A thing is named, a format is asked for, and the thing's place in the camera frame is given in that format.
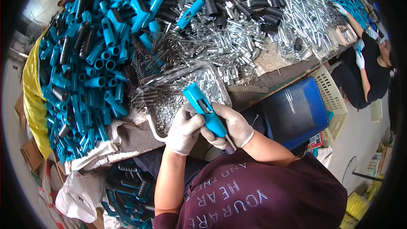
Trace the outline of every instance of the blue plastic bin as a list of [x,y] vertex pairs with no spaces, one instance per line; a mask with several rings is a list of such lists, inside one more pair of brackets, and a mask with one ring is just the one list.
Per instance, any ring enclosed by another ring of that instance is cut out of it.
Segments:
[[[287,97],[292,97],[292,105]],[[269,138],[289,150],[329,126],[321,94],[312,77],[280,90],[261,103]]]

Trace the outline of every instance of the black metal rod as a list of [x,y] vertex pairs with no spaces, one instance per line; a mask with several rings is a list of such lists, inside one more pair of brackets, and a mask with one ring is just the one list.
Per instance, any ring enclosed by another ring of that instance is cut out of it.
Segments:
[[383,181],[383,179],[379,179],[379,178],[375,178],[375,177],[372,177],[372,176],[360,174],[360,173],[357,173],[357,172],[352,172],[352,174],[356,175],[356,176],[359,176],[359,177],[362,177],[362,178],[365,178],[365,179],[371,179],[373,181]]

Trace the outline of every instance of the white plastic crate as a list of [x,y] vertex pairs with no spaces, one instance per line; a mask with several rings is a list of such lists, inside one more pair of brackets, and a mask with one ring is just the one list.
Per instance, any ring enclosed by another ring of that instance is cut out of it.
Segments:
[[380,122],[383,119],[383,107],[381,99],[373,101],[370,104],[370,118],[373,122]]
[[314,74],[326,110],[333,112],[328,128],[322,131],[323,140],[335,141],[348,115],[345,102],[324,65]]

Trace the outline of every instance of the yellow bag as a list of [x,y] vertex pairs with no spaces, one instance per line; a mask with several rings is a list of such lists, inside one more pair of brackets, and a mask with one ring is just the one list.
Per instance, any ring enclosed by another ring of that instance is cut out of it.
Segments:
[[48,139],[48,127],[46,126],[46,115],[48,111],[45,108],[45,99],[42,97],[38,75],[38,47],[43,34],[35,42],[35,45],[28,55],[27,62],[24,66],[23,90],[24,113],[27,118],[28,126],[33,132],[33,136],[39,151],[43,157],[47,159],[52,152]]

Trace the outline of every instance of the hand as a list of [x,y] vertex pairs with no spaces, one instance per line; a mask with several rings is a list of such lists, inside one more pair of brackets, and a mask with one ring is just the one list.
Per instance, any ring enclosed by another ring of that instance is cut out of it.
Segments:
[[356,52],[356,64],[359,67],[359,69],[364,69],[365,68],[365,58],[363,57],[362,53],[360,52],[360,54],[358,53],[358,51]]
[[346,11],[346,10],[343,8],[343,6],[339,5],[338,3],[333,2],[332,4],[333,4],[333,5],[336,7],[336,9],[338,9],[338,11],[339,11],[340,13],[342,13],[343,15],[346,15],[346,14],[348,13],[348,11]]
[[165,138],[167,147],[175,153],[187,156],[198,140],[200,127],[205,124],[202,115],[196,114],[191,117],[190,112],[195,109],[186,103],[177,111],[168,136]]
[[[253,128],[243,116],[232,108],[212,103],[212,108],[216,114],[226,120],[227,132],[237,148],[242,148],[253,137]],[[227,146],[227,141],[220,137],[215,137],[213,133],[206,127],[201,127],[201,134],[205,139],[215,147],[224,150]]]

